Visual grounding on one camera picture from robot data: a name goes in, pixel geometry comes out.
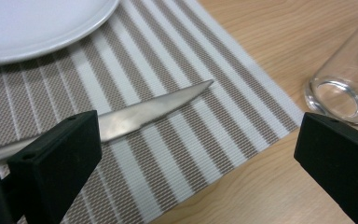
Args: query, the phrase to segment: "wooden surface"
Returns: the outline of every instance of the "wooden surface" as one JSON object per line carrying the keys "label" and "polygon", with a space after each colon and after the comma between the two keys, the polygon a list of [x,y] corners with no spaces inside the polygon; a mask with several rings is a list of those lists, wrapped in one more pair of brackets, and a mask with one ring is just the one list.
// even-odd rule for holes
{"label": "wooden surface", "polygon": [[[358,27],[358,0],[200,0],[304,111],[304,83]],[[153,223],[352,223],[293,158],[298,130]]]}

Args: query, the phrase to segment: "drinking glass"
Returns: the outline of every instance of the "drinking glass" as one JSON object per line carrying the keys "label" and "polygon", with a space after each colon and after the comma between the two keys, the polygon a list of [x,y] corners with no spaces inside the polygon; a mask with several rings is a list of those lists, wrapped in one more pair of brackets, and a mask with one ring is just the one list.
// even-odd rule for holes
{"label": "drinking glass", "polygon": [[306,83],[309,108],[358,124],[358,29]]}

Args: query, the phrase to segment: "black object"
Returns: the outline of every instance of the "black object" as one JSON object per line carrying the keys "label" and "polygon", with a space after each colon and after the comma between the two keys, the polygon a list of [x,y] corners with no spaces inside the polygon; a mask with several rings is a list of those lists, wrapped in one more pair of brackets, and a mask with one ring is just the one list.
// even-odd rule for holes
{"label": "black object", "polygon": [[306,113],[295,158],[358,223],[358,131],[338,120]]}
{"label": "black object", "polygon": [[8,159],[0,223],[60,223],[101,158],[97,112],[63,120]]}

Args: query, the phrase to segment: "metal blade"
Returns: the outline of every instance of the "metal blade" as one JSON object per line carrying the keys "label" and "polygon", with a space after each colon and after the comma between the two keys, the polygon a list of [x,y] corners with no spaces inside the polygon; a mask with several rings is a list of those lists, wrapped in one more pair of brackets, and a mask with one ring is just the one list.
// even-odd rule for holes
{"label": "metal blade", "polygon": [[190,102],[213,83],[212,80],[161,95],[146,102],[130,105],[122,110],[101,115],[99,120],[101,142],[134,132]]}
{"label": "metal blade", "polygon": [[[100,126],[101,142],[107,142],[127,133],[134,132],[147,123],[173,112],[199,96],[212,83],[212,80],[205,81],[146,102],[130,105],[116,112],[100,115],[98,123]],[[22,150],[36,138],[24,139],[0,147],[0,162]]]}

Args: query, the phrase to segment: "silver knife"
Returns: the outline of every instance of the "silver knife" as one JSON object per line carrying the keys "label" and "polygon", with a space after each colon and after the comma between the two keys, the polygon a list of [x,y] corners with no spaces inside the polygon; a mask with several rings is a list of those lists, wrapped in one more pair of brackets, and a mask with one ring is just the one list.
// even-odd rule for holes
{"label": "silver knife", "polygon": [[[146,124],[173,112],[199,96],[212,83],[213,80],[204,81],[198,85],[161,95],[146,102],[130,105],[115,112],[100,115],[98,123],[100,126],[101,142],[108,142],[137,131]],[[5,161],[22,150],[37,137],[20,140],[0,147],[0,162]]]}

